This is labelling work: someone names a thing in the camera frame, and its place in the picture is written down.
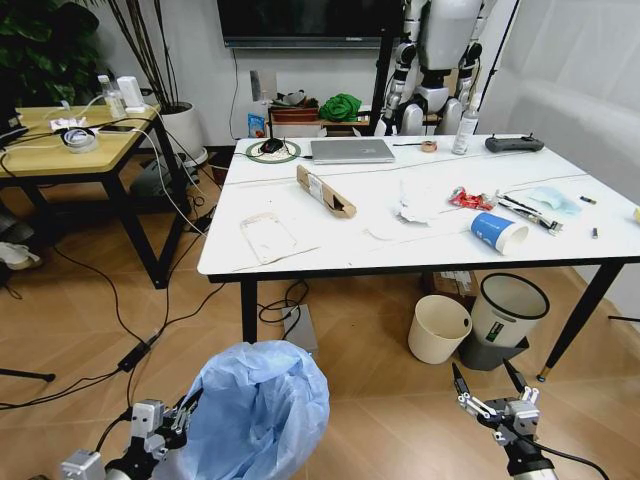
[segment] wooden floor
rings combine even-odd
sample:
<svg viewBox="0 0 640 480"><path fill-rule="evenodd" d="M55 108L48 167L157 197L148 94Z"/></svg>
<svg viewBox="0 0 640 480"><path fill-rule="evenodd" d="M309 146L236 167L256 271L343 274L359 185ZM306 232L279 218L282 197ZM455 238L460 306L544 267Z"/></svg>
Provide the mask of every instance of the wooden floor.
<svg viewBox="0 0 640 480"><path fill-rule="evenodd" d="M128 175L135 174L134 167ZM215 187L203 177L212 198ZM56 187L55 198L93 195L95 189ZM0 197L21 214L30 206L16 190ZM166 215L143 218L160 245ZM116 283L122 318L147 337L164 319L165 293L155 291L116 220L92 222L68 234L59 248L105 271ZM185 233L181 250L194 238ZM180 264L170 288L170 318L193 312L215 286L195 266L202 239ZM22 402L51 394L83 376L114 369L135 341L117 323L112 293L97 275L47 251L38 271L14 275L23 300L0 290L0 366L53 371L56 381L0 377L0 401ZM532 347L515 365L534 377L584 285L569 270L532 269L520 274L551 297L551 313L530 337ZM421 297L418 277L397 275L309 281L308 304L319 339L318 363L329 380L331 418L326 435L296 479L503 479L506 457L490 431L456 405L450 362L430 366L407 347L412 309ZM262 302L282 298L288 282L260 285ZM640 335L612 323L601 305L551 374L538 385L541 442L588 457L612 479L640 478ZM281 327L260 325L261 339ZM241 340L240 291L227 285L194 318L172 326L138 368L136 400L176 401L212 355ZM464 369L476 396L513 393L502 370ZM77 448L94 448L105 426L124 410L127 375L64 399L0 412L0 479L58 478L57 465ZM127 425L118 426L103 453L119 455ZM553 459L562 480L599 478L588 467Z"/></svg>

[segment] blue plastic bag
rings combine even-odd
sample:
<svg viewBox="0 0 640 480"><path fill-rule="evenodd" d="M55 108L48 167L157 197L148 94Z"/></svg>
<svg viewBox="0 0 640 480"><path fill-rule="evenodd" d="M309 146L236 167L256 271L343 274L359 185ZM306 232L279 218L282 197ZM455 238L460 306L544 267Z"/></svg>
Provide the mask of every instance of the blue plastic bag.
<svg viewBox="0 0 640 480"><path fill-rule="evenodd" d="M207 362L187 398L200 387L187 445L156 468L154 479L286 479L329 421L326 378L289 342L231 347Z"/></svg>

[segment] laptop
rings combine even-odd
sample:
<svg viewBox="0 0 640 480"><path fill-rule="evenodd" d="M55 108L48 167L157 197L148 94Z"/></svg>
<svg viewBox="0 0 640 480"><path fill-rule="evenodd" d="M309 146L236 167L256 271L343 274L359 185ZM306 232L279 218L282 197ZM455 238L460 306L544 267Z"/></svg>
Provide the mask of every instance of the laptop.
<svg viewBox="0 0 640 480"><path fill-rule="evenodd" d="M384 140L325 140L311 142L316 165L391 163L396 158Z"/></svg>

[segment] white plant pot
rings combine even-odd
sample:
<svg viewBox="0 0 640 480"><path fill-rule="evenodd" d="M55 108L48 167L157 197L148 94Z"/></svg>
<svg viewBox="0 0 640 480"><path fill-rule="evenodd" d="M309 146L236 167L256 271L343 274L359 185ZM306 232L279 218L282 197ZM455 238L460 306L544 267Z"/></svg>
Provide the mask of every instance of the white plant pot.
<svg viewBox="0 0 640 480"><path fill-rule="evenodd" d="M187 102L180 102L180 105L187 107L187 110L180 113L172 113L169 115L162 115L162 121L165 128L175 139L184 147L194 160L189 158L185 165L187 167L195 167L207 160L207 150L204 148L204 139L202 138L202 128L196 114L196 109L193 105ZM176 143L176 141L169 136L171 141L171 148L174 153L184 153L183 148Z"/></svg>

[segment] white table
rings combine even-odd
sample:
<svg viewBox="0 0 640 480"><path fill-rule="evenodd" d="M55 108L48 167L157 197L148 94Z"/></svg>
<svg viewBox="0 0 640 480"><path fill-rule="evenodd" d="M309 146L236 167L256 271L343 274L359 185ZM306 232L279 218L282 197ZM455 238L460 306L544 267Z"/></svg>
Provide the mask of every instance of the white table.
<svg viewBox="0 0 640 480"><path fill-rule="evenodd" d="M385 141L397 161L392 164L324 165L298 158L264 165L235 155L216 209L198 271L211 282L241 282L245 341L257 340L257 282L261 280L390 274L424 271L600 265L598 273L569 317L541 379L556 364L585 325L616 276L627 263L640 263L640 226L634 204L589 174L544 149L537 153L492 154L485 136L476 136L464 156L451 153L453 137L438 136L436 153L416 146L425 137L391 137ZM309 141L295 139L301 155ZM255 140L242 140L246 152ZM334 217L305 192L295 172L302 163L356 205L353 219ZM395 213L400 185L425 185L433 210L430 226L407 225ZM539 206L527 194L551 186L574 200L577 215L541 209L565 224L557 237L498 206L492 213L529 225L529 237L517 253L502 256L479 241L468 225L479 212L456 209L447 202L457 186L469 193L501 193ZM579 197L597 200L591 205ZM260 213L273 213L309 250L261 265L244 238L240 224ZM598 228L599 239L592 238Z"/></svg>

